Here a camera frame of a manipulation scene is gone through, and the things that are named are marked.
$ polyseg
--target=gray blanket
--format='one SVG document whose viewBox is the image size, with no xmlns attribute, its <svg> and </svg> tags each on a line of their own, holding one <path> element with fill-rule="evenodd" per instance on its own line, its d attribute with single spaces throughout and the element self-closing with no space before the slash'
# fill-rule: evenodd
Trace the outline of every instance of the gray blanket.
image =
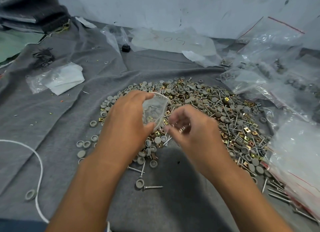
<svg viewBox="0 0 320 232">
<path fill-rule="evenodd" d="M 32 68 L 35 59 L 31 55 L 48 47 L 56 61 L 47 69 L 72 61 L 83 67 L 85 82 L 60 96 L 52 95 L 48 89 L 33 95 L 25 76 L 42 70 Z M 101 130 L 101 125 L 90 128 L 89 122 L 97 120 L 100 104 L 107 96 L 114 96 L 134 82 L 180 76 L 222 85 L 215 80 L 222 72 L 220 68 L 199 68 L 182 54 L 147 50 L 123 53 L 121 57 L 106 43 L 99 29 L 84 28 L 76 21 L 72 21 L 69 31 L 54 34 L 39 45 L 28 45 L 14 63 L 0 69 L 4 70 L 0 79 L 0 139 L 23 142 L 38 151 L 44 165 L 39 204 L 48 219 L 76 172 L 76 142 L 89 140 Z M 26 192 L 38 184 L 37 157 L 16 144 L 0 143 L 0 147 L 0 218 L 41 220 L 34 201 L 24 201 Z M 113 230 L 238 231 L 218 192 L 194 171 L 174 141 L 159 149 L 157 156 L 158 167 L 151 170 L 146 166 L 144 180 L 146 185 L 164 188 L 138 191 L 134 184 L 139 174 L 127 170 L 109 211 Z M 284 203 L 273 202 L 293 226 L 313 230 L 313 224 L 293 214 Z"/>
</svg>

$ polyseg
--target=black small object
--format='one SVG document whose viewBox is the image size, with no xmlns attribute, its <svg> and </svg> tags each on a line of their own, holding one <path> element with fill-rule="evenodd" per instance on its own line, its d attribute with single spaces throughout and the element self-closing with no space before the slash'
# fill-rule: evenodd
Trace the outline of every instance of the black small object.
<svg viewBox="0 0 320 232">
<path fill-rule="evenodd" d="M 122 50 L 123 52 L 130 52 L 131 48 L 130 48 L 129 45 L 124 44 L 124 45 L 122 46 L 121 50 Z"/>
</svg>

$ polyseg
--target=gray fabric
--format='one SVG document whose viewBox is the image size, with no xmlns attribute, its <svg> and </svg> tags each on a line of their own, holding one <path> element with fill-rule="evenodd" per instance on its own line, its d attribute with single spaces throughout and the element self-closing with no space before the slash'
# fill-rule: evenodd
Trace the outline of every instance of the gray fabric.
<svg viewBox="0 0 320 232">
<path fill-rule="evenodd" d="M 29 67 L 34 61 L 30 56 L 37 47 L 53 48 L 57 60 L 50 67 L 67 61 L 81 64 L 85 82 L 60 96 L 52 96 L 49 90 L 32 95 L 24 78 L 34 72 Z M 89 140 L 102 128 L 100 124 L 90 128 L 89 122 L 97 120 L 100 104 L 107 96 L 134 82 L 158 82 L 180 76 L 222 86 L 215 80 L 221 69 L 195 68 L 194 63 L 179 54 L 147 50 L 122 56 L 124 62 L 106 44 L 98 29 L 84 29 L 73 22 L 70 31 L 53 35 L 40 46 L 28 46 L 0 79 L 0 138 L 37 148 L 44 165 L 39 204 L 48 219 L 76 172 L 79 151 L 76 142 Z M 25 193 L 38 184 L 38 159 L 20 146 L 0 145 L 0 217 L 41 220 L 34 201 L 24 202 Z M 109 211 L 108 220 L 114 231 L 238 231 L 218 192 L 194 171 L 174 141 L 170 141 L 167 148 L 159 149 L 157 156 L 158 167 L 151 170 L 146 165 L 144 180 L 146 185 L 164 188 L 138 191 L 134 184 L 139 174 L 127 170 Z M 132 166 L 141 169 L 137 164 Z M 275 199 L 273 202 L 288 220 L 305 226 L 303 231 L 314 228 L 310 222 L 291 214 L 284 203 Z"/>
</svg>

